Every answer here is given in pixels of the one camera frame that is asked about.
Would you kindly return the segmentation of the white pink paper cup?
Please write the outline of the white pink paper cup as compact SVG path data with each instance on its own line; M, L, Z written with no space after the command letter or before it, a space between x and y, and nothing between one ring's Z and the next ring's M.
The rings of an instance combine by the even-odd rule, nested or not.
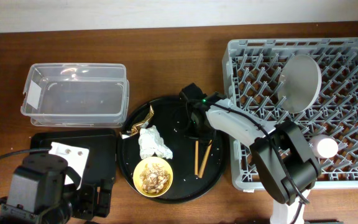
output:
M313 136L309 140L309 145L314 156L322 159L334 157L339 150L337 142L324 134Z

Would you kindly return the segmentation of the wooden chopstick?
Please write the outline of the wooden chopstick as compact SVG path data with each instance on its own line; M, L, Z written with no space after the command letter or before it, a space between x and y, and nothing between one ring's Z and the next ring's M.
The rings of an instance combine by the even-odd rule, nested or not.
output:
M202 178L203 175L204 175L204 171L205 171L206 164L207 164L207 161L208 161L209 153L210 153L211 148L212 148L212 143L213 143L213 141L210 140L209 144L207 146L206 152L204 154L204 158L203 158L203 161L201 163L201 167L200 167L199 172L198 172L198 177L199 178Z
M199 150L199 140L195 141L195 161L194 161L194 174L198 176L198 150Z

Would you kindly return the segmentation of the white round plate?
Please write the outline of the white round plate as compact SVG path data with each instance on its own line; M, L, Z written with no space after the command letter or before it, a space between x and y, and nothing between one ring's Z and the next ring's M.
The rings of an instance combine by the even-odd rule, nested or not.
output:
M284 100L282 108L289 113L300 113L310 108L318 98L322 74L316 61L308 55L296 55L281 71L277 91L278 99Z

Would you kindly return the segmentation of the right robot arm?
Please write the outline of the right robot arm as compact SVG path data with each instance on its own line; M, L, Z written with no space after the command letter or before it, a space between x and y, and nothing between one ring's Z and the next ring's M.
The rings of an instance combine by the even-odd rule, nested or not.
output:
M179 93L197 133L222 131L251 152L259 179L273 198L271 223L304 223L310 190L321 166L300 128L260 119L218 92L207 95L194 83Z

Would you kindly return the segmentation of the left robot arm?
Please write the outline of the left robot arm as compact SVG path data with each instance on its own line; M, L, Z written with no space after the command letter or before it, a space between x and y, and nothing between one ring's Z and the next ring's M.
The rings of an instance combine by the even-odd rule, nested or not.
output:
M110 214L115 179L111 147L93 147L88 154L66 148L28 149L14 171L9 194L0 198L0 223L89 223Z

